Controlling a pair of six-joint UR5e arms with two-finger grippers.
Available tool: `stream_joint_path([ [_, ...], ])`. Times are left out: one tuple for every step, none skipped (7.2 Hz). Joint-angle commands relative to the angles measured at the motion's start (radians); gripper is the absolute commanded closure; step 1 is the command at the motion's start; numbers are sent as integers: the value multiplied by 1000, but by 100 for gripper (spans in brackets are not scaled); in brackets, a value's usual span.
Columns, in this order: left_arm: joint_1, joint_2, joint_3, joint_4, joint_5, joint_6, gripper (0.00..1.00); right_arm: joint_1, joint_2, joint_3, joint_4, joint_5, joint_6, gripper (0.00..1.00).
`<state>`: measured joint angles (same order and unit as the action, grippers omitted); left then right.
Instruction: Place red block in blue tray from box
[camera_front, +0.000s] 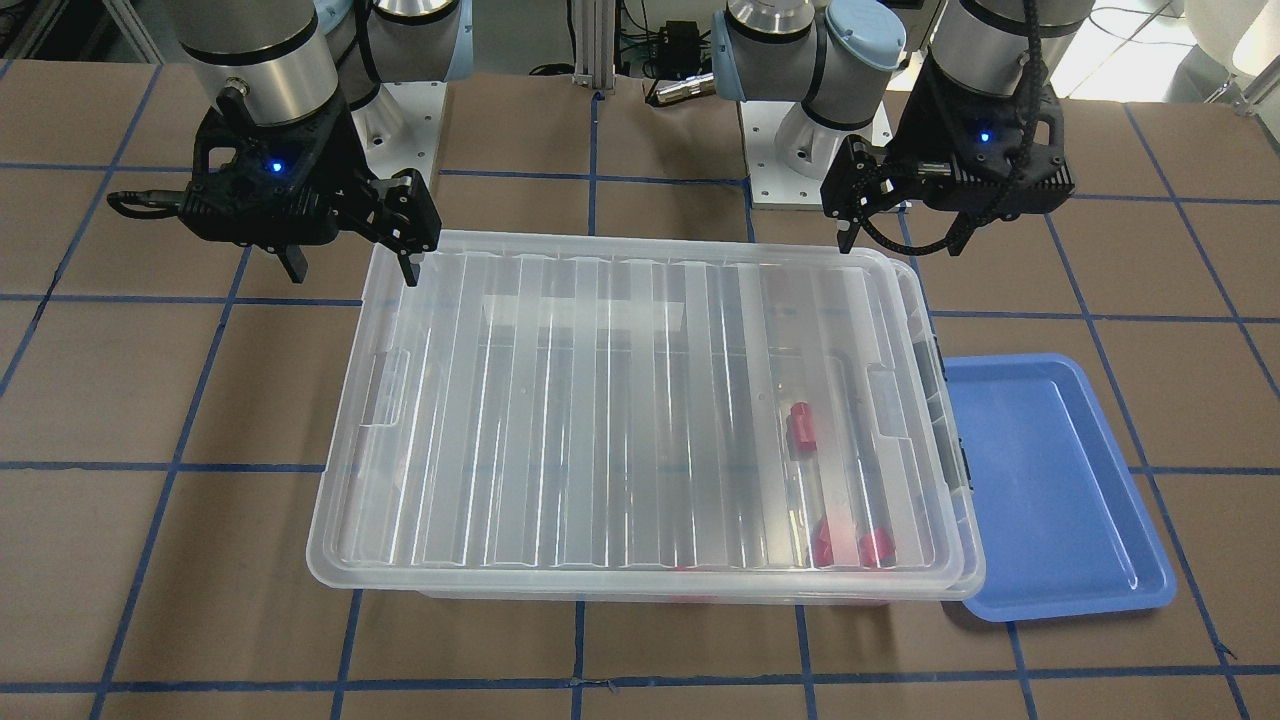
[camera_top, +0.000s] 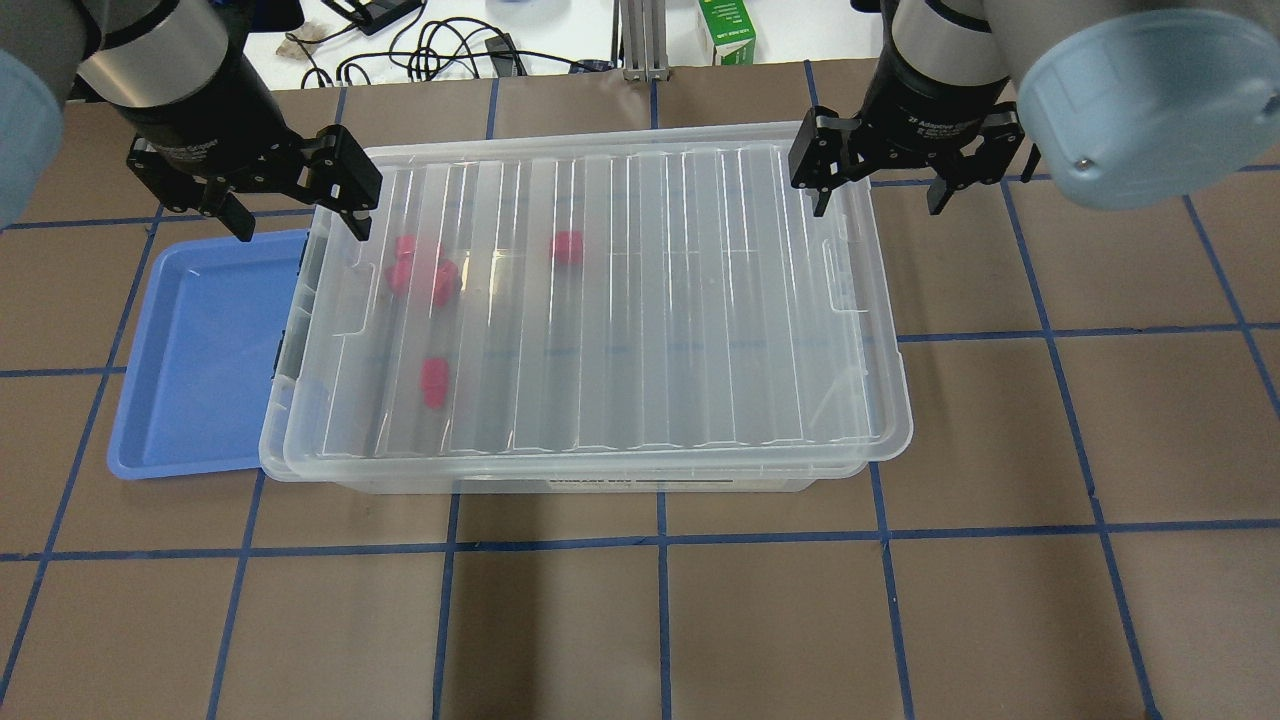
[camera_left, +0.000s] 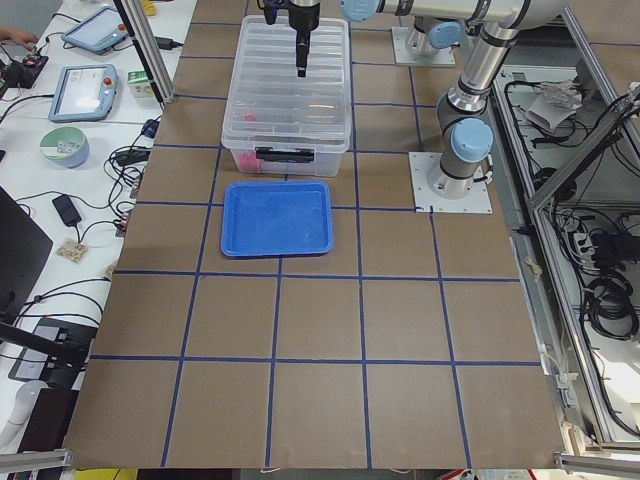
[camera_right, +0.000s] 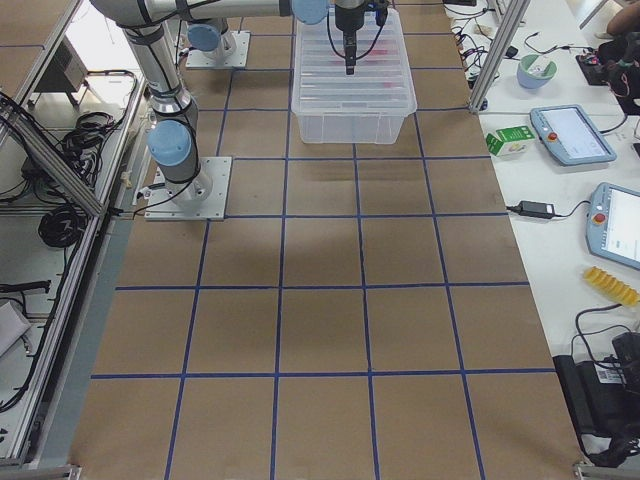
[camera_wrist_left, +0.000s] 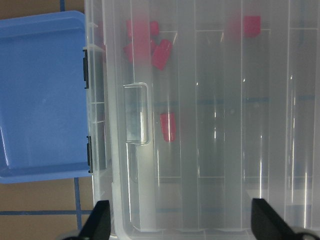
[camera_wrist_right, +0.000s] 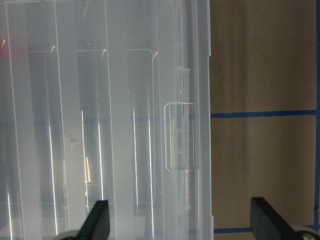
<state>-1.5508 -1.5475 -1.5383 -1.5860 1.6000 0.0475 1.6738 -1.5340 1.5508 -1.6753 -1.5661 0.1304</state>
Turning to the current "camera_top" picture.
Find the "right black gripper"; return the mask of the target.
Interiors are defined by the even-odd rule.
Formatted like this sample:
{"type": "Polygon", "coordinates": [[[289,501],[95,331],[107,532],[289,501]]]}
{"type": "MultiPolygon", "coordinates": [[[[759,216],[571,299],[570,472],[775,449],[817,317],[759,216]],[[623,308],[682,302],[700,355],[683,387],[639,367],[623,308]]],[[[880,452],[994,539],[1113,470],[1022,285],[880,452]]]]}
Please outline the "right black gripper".
{"type": "Polygon", "coordinates": [[[938,217],[955,193],[1004,177],[1027,132],[1014,101],[1000,101],[1007,79],[947,85],[883,55],[850,117],[814,105],[788,150],[788,179],[814,191],[814,218],[823,218],[833,190],[878,170],[931,168],[927,210],[938,217]]]}

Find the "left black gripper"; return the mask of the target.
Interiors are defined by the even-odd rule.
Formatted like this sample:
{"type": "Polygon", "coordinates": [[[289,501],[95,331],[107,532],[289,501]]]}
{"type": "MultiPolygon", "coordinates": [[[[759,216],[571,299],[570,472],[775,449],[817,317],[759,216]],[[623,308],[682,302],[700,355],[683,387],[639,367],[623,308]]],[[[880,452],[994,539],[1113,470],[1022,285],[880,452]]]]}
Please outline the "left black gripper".
{"type": "Polygon", "coordinates": [[[221,199],[219,222],[248,243],[255,217],[233,193],[279,193],[343,211],[353,237],[370,240],[380,170],[340,124],[325,126],[310,137],[289,127],[246,60],[225,60],[188,97],[129,108],[125,118],[146,143],[132,149],[125,164],[168,208],[195,209],[214,184],[221,199]]]}

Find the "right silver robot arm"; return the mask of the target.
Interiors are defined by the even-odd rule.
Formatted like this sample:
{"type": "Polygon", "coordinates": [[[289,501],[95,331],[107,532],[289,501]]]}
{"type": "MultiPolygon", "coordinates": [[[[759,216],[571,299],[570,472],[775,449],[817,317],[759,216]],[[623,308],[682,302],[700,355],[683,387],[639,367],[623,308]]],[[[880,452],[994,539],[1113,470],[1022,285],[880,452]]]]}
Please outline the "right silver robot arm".
{"type": "Polygon", "coordinates": [[[1277,143],[1275,1],[856,1],[883,47],[852,117],[810,108],[790,184],[929,168],[931,214],[996,184],[1020,146],[1071,201],[1144,208],[1221,181],[1277,143]]]}

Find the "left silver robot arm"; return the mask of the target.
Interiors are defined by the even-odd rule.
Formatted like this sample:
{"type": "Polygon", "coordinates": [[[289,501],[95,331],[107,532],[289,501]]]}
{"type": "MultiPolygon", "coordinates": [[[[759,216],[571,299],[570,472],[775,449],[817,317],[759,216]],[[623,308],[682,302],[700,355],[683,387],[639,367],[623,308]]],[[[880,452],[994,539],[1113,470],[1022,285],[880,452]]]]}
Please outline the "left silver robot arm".
{"type": "Polygon", "coordinates": [[[3,4],[3,224],[20,219],[61,145],[82,79],[134,129],[133,174],[174,213],[250,241],[243,193],[337,214],[365,241],[381,173],[343,126],[305,138],[207,1],[3,4]]]}

